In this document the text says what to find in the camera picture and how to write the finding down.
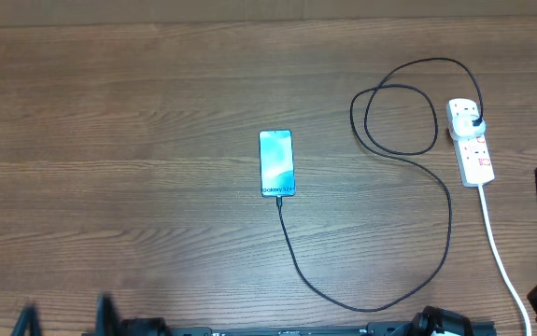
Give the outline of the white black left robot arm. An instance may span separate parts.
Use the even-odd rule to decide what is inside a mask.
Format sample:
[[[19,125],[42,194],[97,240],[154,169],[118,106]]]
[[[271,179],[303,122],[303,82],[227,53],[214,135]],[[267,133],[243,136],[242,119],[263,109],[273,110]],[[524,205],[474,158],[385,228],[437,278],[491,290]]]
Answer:
[[[27,304],[10,333],[11,336],[42,336],[43,331],[34,303]],[[97,302],[94,336],[171,336],[163,318],[122,319],[109,295]]]

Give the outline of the blue Galaxy smartphone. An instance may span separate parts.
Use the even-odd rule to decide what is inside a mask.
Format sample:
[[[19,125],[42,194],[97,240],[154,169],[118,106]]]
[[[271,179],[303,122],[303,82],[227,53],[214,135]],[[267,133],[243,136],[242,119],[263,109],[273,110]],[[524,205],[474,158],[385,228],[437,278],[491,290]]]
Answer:
[[[290,197],[296,194],[292,132],[288,129],[259,133],[261,195]]]

